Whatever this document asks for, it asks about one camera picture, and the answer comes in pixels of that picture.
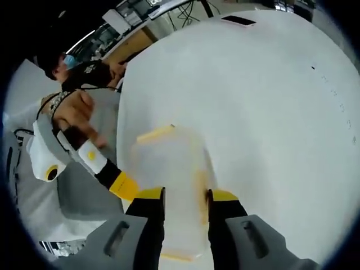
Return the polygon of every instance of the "person's hand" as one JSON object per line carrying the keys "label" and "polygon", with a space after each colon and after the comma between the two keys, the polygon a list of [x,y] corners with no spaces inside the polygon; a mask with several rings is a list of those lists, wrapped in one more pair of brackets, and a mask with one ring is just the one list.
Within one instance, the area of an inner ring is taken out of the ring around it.
{"label": "person's hand", "polygon": [[125,63],[124,65],[120,65],[119,63],[114,63],[114,62],[109,63],[111,77],[113,79],[115,79],[116,76],[122,77],[125,73],[126,67],[127,67],[127,63]]}
{"label": "person's hand", "polygon": [[92,97],[85,91],[76,90],[60,103],[54,113],[53,121],[62,131],[70,126],[76,126],[96,147],[104,147],[106,145],[105,139],[99,136],[89,123],[93,109],[94,101]]}

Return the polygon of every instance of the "translucent plastic box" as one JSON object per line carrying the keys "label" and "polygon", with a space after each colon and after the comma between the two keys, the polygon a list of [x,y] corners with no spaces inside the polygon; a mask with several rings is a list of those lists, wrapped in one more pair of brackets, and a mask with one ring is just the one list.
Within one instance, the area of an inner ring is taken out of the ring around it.
{"label": "translucent plastic box", "polygon": [[193,131],[169,126],[138,137],[131,175],[140,189],[165,187],[165,239],[161,256],[192,261],[208,243],[206,192],[215,185],[211,162]]}

